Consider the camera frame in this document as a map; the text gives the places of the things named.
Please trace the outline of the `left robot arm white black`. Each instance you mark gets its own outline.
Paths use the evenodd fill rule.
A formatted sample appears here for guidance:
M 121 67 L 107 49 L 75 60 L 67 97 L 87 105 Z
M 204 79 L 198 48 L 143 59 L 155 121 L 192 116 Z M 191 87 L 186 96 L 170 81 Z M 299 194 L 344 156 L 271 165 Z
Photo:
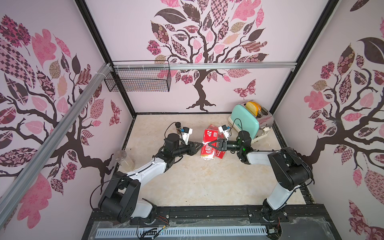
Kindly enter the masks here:
M 119 223 L 133 218 L 141 218 L 147 224 L 155 221 L 157 206 L 148 200 L 139 199 L 141 187 L 168 171 L 177 163 L 177 157 L 182 159 L 184 155 L 196 155 L 203 147 L 202 143 L 185 142 L 177 134 L 169 134 L 164 141 L 163 146 L 146 165 L 128 173 L 118 171 L 111 180 L 105 182 L 107 187 L 96 210 Z

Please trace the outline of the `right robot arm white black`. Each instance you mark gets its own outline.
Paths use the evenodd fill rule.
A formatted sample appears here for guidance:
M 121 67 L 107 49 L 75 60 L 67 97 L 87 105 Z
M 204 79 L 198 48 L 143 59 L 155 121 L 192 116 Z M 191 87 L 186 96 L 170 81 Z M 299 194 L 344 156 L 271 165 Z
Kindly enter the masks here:
M 277 184 L 272 193 L 263 201 L 261 217 L 267 222 L 276 221 L 285 211 L 285 206 L 293 193 L 313 180 L 313 172 L 305 161 L 290 147 L 280 150 L 260 151 L 251 147 L 251 137 L 247 131 L 240 131 L 234 141 L 218 139 L 205 145 L 220 152 L 236 153 L 240 161 L 247 165 L 270 166 Z

